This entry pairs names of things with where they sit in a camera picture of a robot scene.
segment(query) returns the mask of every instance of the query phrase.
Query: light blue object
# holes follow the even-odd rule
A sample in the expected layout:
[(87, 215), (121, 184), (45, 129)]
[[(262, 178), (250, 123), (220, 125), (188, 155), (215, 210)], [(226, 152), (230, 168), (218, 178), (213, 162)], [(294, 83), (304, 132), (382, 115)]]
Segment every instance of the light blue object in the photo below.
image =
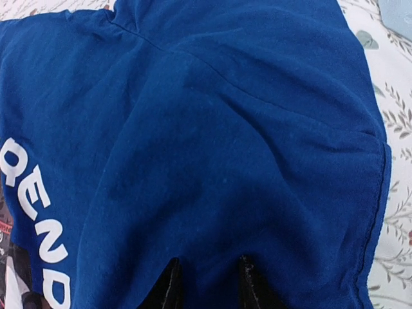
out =
[(412, 41), (412, 1), (380, 0), (384, 25)]

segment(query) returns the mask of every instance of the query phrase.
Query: white letter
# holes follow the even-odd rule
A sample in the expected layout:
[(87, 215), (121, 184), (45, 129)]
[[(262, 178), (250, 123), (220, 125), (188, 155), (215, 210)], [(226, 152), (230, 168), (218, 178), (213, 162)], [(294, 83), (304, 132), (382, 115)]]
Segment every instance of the white letter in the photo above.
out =
[[(46, 208), (50, 205), (50, 199), (47, 195), (46, 189), (44, 188), (38, 165), (36, 165), (32, 174), (28, 175), (21, 181), (19, 188), (17, 189), (17, 196), (19, 197), (20, 206), (33, 221), (36, 220), (37, 211), (34, 210), (32, 204), (37, 202), (37, 200), (39, 199), (39, 197), (37, 196), (36, 188), (34, 186), (35, 183), (37, 184), (37, 189), (39, 190), (39, 195), (43, 203), (43, 207)], [(28, 191), (28, 195), (30, 197), (30, 200), (32, 201), (31, 203), (27, 199), (26, 191)]]
[(39, 248), (39, 255), (43, 261), (54, 264), (62, 261), (69, 255), (63, 244), (60, 244), (54, 250), (50, 250), (63, 232), (63, 226), (60, 222), (54, 219), (43, 220), (36, 223), (34, 229), (37, 235), (47, 233)]
[[(5, 158), (7, 152), (15, 154), (19, 159), (15, 166), (7, 163)], [(15, 179), (23, 174), (27, 167), (27, 162), (27, 152), (10, 137), (0, 150), (0, 169), (6, 175), (6, 185), (14, 187)]]
[[(61, 304), (53, 296), (54, 282), (62, 283), (64, 286), (64, 300)], [(62, 272), (43, 269), (43, 294), (53, 309), (70, 309), (70, 277)]]

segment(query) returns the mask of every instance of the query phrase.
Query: clothing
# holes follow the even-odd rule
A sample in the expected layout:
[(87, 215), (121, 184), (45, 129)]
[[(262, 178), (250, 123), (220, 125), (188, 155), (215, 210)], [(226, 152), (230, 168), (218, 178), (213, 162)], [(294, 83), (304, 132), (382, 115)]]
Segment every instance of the clothing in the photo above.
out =
[(252, 257), (291, 309), (371, 308), (390, 149), (334, 0), (118, 0), (0, 23), (0, 168), (33, 290), (237, 308)]

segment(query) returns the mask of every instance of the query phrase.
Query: floral bedsheet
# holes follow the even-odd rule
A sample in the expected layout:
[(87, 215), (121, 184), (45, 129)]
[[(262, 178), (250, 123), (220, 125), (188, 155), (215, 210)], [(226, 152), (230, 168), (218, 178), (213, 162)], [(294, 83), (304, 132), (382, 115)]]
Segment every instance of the floral bedsheet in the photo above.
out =
[[(369, 276), (375, 309), (412, 308), (412, 42), (382, 24), (378, 0), (338, 0), (365, 49), (388, 142), (391, 189)], [(113, 7), (114, 0), (0, 0), (0, 20)]]

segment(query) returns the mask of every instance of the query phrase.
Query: blue shirt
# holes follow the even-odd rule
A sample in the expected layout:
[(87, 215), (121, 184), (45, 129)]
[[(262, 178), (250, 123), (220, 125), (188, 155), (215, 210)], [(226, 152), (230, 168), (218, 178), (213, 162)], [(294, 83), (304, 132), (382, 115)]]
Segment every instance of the blue shirt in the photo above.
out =
[(56, 309), (237, 308), (252, 256), (292, 309), (372, 308), (390, 149), (335, 0), (118, 0), (0, 23), (12, 240)]

